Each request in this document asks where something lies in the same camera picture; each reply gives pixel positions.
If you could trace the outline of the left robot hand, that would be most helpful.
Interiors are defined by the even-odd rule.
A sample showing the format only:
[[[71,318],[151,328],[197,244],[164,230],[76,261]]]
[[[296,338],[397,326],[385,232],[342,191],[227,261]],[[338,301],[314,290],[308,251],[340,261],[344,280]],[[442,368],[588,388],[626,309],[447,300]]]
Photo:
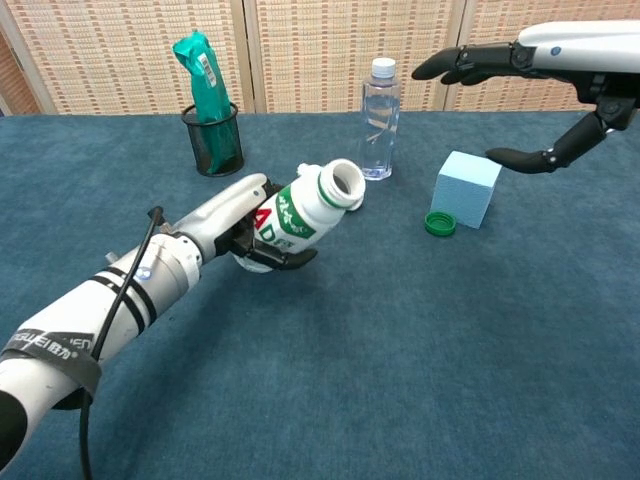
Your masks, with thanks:
[[[191,239],[205,263],[231,253],[242,268],[253,273],[299,269],[316,257],[315,249],[286,253],[254,237],[255,213],[282,189],[263,173],[250,174],[165,230]]]

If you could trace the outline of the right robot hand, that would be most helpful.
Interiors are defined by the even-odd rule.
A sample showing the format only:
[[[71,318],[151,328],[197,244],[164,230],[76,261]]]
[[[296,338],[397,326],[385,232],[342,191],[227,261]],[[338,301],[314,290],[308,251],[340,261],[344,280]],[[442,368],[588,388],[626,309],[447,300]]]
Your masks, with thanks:
[[[493,148],[487,157],[523,174],[552,173],[624,131],[639,110],[639,23],[636,20],[554,21],[523,29],[513,41],[466,44],[438,51],[413,79],[473,86],[493,77],[553,79],[594,105],[552,146],[534,152]]]

